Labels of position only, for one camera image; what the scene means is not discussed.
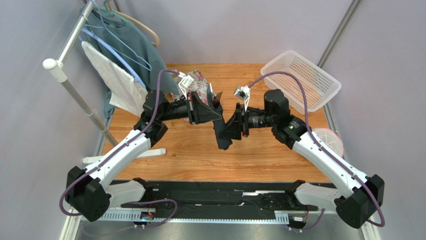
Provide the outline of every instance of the white wall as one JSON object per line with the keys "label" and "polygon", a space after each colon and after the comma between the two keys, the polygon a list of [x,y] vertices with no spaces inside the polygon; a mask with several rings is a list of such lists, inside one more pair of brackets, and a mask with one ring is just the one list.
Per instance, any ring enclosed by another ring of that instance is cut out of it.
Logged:
{"label": "white wall", "polygon": [[425,9],[363,1],[324,68],[342,83],[331,106],[348,159],[385,181],[382,240],[426,236]]}
{"label": "white wall", "polygon": [[351,0],[121,0],[153,29],[166,63],[267,63],[294,50],[317,63]]}
{"label": "white wall", "polygon": [[[57,240],[67,172],[94,154],[100,133],[42,67],[56,58],[81,1],[7,0],[0,7],[0,239]],[[64,68],[103,118],[106,88],[79,44]]]}

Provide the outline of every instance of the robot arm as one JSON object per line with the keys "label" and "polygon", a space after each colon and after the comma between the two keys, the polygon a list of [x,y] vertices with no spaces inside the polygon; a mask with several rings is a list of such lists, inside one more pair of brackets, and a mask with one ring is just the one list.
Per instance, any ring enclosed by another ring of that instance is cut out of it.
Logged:
{"label": "robot arm", "polygon": [[[99,219],[108,208],[128,202],[150,201],[153,187],[140,178],[122,184],[110,184],[133,159],[149,150],[163,137],[167,131],[163,120],[188,117],[189,122],[193,125],[213,121],[218,146],[224,150],[232,144],[232,140],[241,140],[242,136],[248,137],[252,128],[271,127],[273,135],[279,142],[312,162],[337,188],[321,187],[298,180],[285,190],[286,195],[297,205],[313,205],[336,211],[340,218],[353,228],[360,228],[376,211],[372,200],[361,184],[314,144],[303,120],[290,114],[289,101],[280,90],[269,90],[264,94],[264,109],[245,107],[245,105],[237,103],[234,115],[226,124],[222,117],[223,109],[220,102],[212,97],[212,92],[209,87],[208,104],[203,103],[196,92],[190,92],[188,97],[182,97],[172,103],[169,103],[161,94],[153,124],[146,129],[144,134],[128,144],[127,140],[139,135],[153,115],[156,93],[149,93],[140,120],[119,145],[99,162],[88,165],[85,169],[74,167],[69,171],[67,187],[87,171],[98,168],[78,182],[67,193],[65,200],[91,222]],[[235,95],[246,103],[250,99],[250,92],[242,94],[236,91]],[[123,149],[113,155],[105,165],[99,167],[99,163],[102,163],[119,148],[118,146],[123,144],[125,144]],[[364,180],[365,185],[372,191],[381,206],[384,196],[384,181],[377,175],[368,177],[364,172],[354,168],[336,155],[326,145],[323,147]]]}
{"label": "robot arm", "polygon": [[[248,94],[244,88],[238,87],[235,95],[240,99],[245,99]],[[249,130],[252,128],[271,127],[273,135],[280,143],[313,163],[337,188],[316,186],[298,180],[290,189],[286,190],[286,194],[302,205],[313,205],[335,211],[348,225],[360,228],[373,215],[376,207],[366,190],[353,176],[356,175],[363,180],[379,206],[383,204],[384,181],[378,175],[367,176],[324,144],[322,147],[354,174],[349,174],[337,164],[314,143],[305,122],[290,114],[289,101],[280,90],[267,91],[263,100],[264,109],[245,107],[237,103],[234,115],[226,123],[225,129],[219,134],[219,137],[241,140],[242,136],[249,136]]]}
{"label": "robot arm", "polygon": [[[68,172],[67,187],[85,173],[96,169],[80,180],[65,196],[65,201],[90,222],[99,219],[108,208],[129,202],[151,200],[153,187],[143,179],[135,178],[126,183],[110,184],[131,161],[149,150],[163,137],[167,127],[162,120],[188,117],[189,122],[194,125],[210,121],[223,121],[222,114],[204,104],[194,91],[189,93],[188,98],[181,98],[172,103],[169,103],[161,94],[158,101],[156,119],[143,134],[140,134],[141,130],[148,125],[153,115],[156,104],[155,91],[147,95],[140,120],[123,141],[85,169],[75,166]],[[100,165],[106,158],[110,159],[104,165]]]}

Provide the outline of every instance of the wooden table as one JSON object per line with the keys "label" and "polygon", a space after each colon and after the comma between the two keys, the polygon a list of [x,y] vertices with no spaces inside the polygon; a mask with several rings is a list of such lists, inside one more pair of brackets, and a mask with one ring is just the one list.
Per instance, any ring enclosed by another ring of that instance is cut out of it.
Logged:
{"label": "wooden table", "polygon": [[[187,73],[200,70],[216,93],[223,91],[221,103],[225,122],[235,111],[237,85],[245,86],[260,77],[264,64],[168,64],[169,69]],[[264,108],[263,95],[269,90],[263,81],[251,90],[250,106]],[[291,108],[291,113],[304,119]],[[122,141],[139,120],[127,111],[116,109],[110,131]],[[153,149],[166,148],[166,155],[135,159],[118,179],[140,177],[146,180],[253,181],[253,182],[329,182],[312,163],[279,143],[270,128],[250,129],[250,135],[233,141],[228,150],[219,150],[213,123],[190,125],[183,119],[164,122],[168,131]],[[309,114],[313,128],[327,128],[323,109]],[[106,143],[103,153],[112,149]]]}

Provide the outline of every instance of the green shirt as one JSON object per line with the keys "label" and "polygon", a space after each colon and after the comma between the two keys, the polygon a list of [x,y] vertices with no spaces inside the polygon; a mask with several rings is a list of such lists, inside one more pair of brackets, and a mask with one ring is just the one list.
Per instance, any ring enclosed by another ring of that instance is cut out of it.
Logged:
{"label": "green shirt", "polygon": [[[105,23],[105,26],[112,33],[114,33],[121,41],[123,41],[127,46],[133,49],[133,51],[135,51],[137,55],[145,59],[145,61],[147,61],[151,65],[152,70],[149,71],[144,67],[138,65],[137,63],[129,60],[128,58],[123,57],[123,59],[129,64],[129,66],[139,75],[139,77],[145,83],[147,90],[156,90],[158,74],[160,70],[167,68],[166,64],[164,63],[163,59],[161,58],[160,54],[153,46],[151,41],[131,22],[114,21],[111,19],[107,19],[104,16],[102,16],[102,18]],[[119,42],[105,28],[98,28],[103,26],[98,13],[92,11],[92,13],[90,13],[88,17],[88,20],[89,23],[94,26],[92,27],[92,31],[96,36],[98,36],[111,47],[115,48],[116,50],[122,52],[133,60],[149,68],[149,66],[142,59],[137,58],[135,54],[130,51],[130,49],[128,49],[121,42]],[[96,41],[94,38],[87,36],[87,40],[105,57],[109,58],[111,61],[116,63],[124,70],[126,69],[123,64],[108,49],[106,49],[101,44],[98,44],[98,41]],[[161,76],[160,89],[164,93],[173,93],[176,95],[179,94],[178,87],[169,73],[164,73]]]}

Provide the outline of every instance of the white towel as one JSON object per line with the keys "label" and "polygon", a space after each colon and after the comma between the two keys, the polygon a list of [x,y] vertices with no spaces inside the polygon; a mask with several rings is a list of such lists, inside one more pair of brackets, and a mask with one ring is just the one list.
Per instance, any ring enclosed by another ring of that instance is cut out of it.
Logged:
{"label": "white towel", "polygon": [[90,43],[83,41],[81,46],[93,67],[111,89],[109,103],[140,117],[144,111],[142,106],[148,94],[147,90],[136,82],[132,75],[109,60]]}

